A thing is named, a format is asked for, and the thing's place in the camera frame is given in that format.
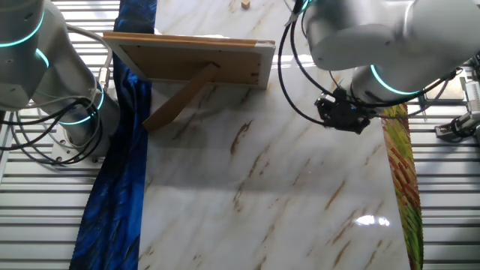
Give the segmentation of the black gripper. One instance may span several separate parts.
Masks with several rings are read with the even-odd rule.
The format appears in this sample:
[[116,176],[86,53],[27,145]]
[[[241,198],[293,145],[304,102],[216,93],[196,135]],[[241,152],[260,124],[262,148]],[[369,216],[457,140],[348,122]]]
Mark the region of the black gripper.
[[333,95],[334,101],[324,100],[323,121],[337,130],[361,134],[371,123],[367,112],[346,102],[347,92],[342,88],[336,88]]

